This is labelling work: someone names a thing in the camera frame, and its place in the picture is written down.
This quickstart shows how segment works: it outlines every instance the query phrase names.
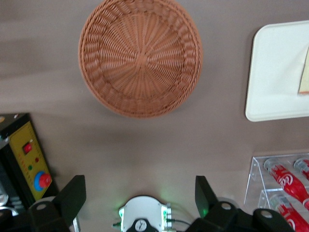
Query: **paper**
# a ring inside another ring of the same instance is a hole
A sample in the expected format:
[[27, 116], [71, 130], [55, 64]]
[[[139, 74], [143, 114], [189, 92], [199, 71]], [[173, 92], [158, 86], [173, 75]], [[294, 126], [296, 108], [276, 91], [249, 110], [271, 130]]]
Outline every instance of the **paper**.
[[306, 56], [306, 62], [304, 67], [304, 72], [301, 77], [300, 87], [299, 87], [299, 94], [309, 94], [309, 48]]

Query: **red light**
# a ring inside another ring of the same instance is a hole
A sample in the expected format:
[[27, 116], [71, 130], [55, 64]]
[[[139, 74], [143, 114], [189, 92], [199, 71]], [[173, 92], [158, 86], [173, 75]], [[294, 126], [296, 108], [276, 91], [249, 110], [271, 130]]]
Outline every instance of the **red light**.
[[26, 145], [24, 145], [23, 150], [25, 154], [28, 154], [32, 150], [31, 144], [27, 143]]

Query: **white tray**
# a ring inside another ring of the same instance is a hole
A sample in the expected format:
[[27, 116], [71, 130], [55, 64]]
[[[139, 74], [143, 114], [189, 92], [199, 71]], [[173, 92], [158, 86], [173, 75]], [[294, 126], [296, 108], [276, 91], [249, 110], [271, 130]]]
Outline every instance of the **white tray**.
[[298, 89], [309, 47], [309, 20], [271, 24], [255, 35], [246, 117], [267, 121], [309, 116]]

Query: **yellow panel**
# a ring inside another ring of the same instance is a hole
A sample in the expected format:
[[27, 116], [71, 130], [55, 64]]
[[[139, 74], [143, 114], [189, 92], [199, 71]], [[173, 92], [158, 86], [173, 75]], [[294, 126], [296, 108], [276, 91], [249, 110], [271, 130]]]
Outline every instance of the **yellow panel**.
[[[44, 188], [42, 191], [37, 191], [34, 187], [34, 178], [40, 171], [47, 174], [49, 174], [49, 171], [31, 123], [27, 122], [24, 126], [15, 131], [9, 139], [10, 147], [18, 165], [27, 181], [34, 199], [37, 201], [42, 198], [47, 188]], [[27, 143], [31, 144], [32, 150], [25, 154], [23, 146]]]

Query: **control panel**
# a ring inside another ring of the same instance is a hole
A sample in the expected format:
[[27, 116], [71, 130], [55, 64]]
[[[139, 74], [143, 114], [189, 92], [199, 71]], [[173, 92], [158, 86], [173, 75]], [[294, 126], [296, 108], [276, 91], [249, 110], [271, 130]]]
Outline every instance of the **control panel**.
[[9, 136], [9, 143], [24, 178], [37, 201], [52, 182], [47, 164], [30, 122]]

